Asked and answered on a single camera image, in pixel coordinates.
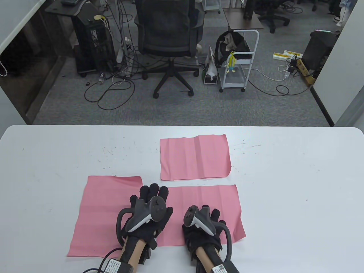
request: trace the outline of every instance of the carpet floor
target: carpet floor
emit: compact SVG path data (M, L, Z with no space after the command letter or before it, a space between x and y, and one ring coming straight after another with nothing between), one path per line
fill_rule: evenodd
M134 16L135 6L129 1L123 3L127 13ZM223 5L228 6L228 2L223 0ZM303 12L300 14L287 13L283 10L279 12L291 19L287 27L277 21L275 34L270 34L269 28L263 22L265 28L260 31L253 68L274 79L284 77L284 72L278 71L278 66L284 62L273 60L274 52L282 53L284 50L290 50L303 53L310 39L310 33L314 29L337 30L332 21L333 16L327 14L327 4L319 2L316 12L311 11L312 4L308 2L296 6L301 7ZM110 25L114 33L115 24L110 22ZM200 42L205 54L208 46L214 48L218 36L227 29L223 13L206 14L203 39ZM130 33L136 45L138 30L133 21L130 21ZM247 36L249 43L253 40L253 35ZM146 56L139 56L139 59L144 64L153 62L153 59ZM179 58L178 61L187 63L193 60ZM277 97L266 95L248 83L244 93L240 89L227 89L219 93L219 84L204 85L201 77L195 78L192 72L184 72L182 76L194 88L193 97L188 97L186 88L177 79L170 78L160 89L159 99L153 99L153 90L162 75L150 74L147 80L133 81L135 92L127 103L116 110L105 111L98 108L96 103L90 103L84 98L84 92L88 87L86 84L97 82L99 76L89 74L86 78L81 78L77 74L75 60L68 58L34 124L328 126L309 90L296 96ZM276 86L279 84L287 86L290 94L306 89L300 77L290 76L282 82L275 82L265 78L256 70L251 72L250 81L272 95L279 95L276 91ZM103 85L96 84L89 89L88 99L98 99L110 85L110 80ZM128 83L124 82L115 88L126 87ZM131 93L131 88L109 91L99 104L104 108L116 107Z

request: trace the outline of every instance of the utility cart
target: utility cart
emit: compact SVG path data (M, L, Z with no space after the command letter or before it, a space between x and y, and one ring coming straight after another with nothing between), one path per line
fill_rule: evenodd
M202 0L202 6L205 13L207 11L219 11L219 14L221 13L221 0Z
M221 83L221 88L219 90L220 93L224 91L224 88L241 88L242 92L245 92L246 84L248 83L250 71L252 69L252 64L254 61L255 52L257 50L257 45L259 41L259 32L256 29L239 29L234 30L234 32L240 33L241 36L244 37L246 32L255 32L257 34L257 38L254 45L254 50L251 51L248 43L244 39L245 46L244 51L240 52L232 52L226 62L222 64L220 68L218 68L219 78ZM234 71L229 67L229 63L232 57L236 58Z

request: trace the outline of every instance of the pink paper sheet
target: pink paper sheet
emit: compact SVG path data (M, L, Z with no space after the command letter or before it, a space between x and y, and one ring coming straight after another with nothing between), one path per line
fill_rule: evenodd
M116 238L116 218L120 210L130 207L129 198L139 193L140 177L90 176L85 187L80 212L70 245L69 257L104 257L119 247ZM171 219L158 236L159 246L184 245L183 217L191 205L208 204L211 211L221 211L233 242L245 237L240 219L241 207L236 186L170 187L167 205L174 208ZM226 243L225 234L221 234ZM120 256L115 252L111 257Z
M129 198L143 185L140 176L89 176L70 245L69 257L105 257L120 247L116 238L119 211L130 207ZM120 256L116 251L112 257Z
M161 139L161 180L227 177L231 171L226 135Z

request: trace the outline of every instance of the white table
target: white table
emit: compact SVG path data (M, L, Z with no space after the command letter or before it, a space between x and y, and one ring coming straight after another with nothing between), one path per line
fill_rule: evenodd
M227 178L160 181L160 138L226 134ZM89 175L144 184L231 185L247 237L241 273L363 272L364 137L355 128L12 126L0 141L2 272L81 273L100 258L67 258ZM194 273L184 247L159 247L140 273Z

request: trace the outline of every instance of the hand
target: hand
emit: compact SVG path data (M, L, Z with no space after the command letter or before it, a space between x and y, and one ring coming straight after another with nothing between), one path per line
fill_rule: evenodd
M168 188L165 186L162 186L161 188L159 188L159 186L154 183L154 184L151 184L150 187L142 186L140 188L139 193L140 193L139 198L143 199L145 201L145 203L148 203L151 200L151 198L156 195L162 197L164 201L167 201ZM136 200L137 200L136 195L133 195L130 197L130 206L131 207L135 207ZM173 208L168 207L166 214L164 215L163 219L160 220L159 222L154 222L152 220L152 221L149 221L148 223L144 223L143 225L141 225L139 228L137 228L133 232L126 232L125 226L126 226L127 222L131 219L131 217L130 217L126 221L124 227L121 229L121 234L124 238L126 238L127 236L136 237L136 238L142 239L146 243L149 243L152 240L154 240L154 238L156 238L162 232L162 230L166 226L169 218L171 217L172 213L173 213Z
M211 221L217 222L219 220L219 217L220 211L218 209L214 209L210 216ZM226 225L224 220L220 220L219 222ZM216 227L215 236L207 234L204 230L202 230L201 228L197 228L195 225L191 227L186 227L185 225L182 225L182 230L187 249L191 253L191 259L197 258L197 248L207 244L213 245L217 249L217 251L222 250L222 245L220 241L222 228Z

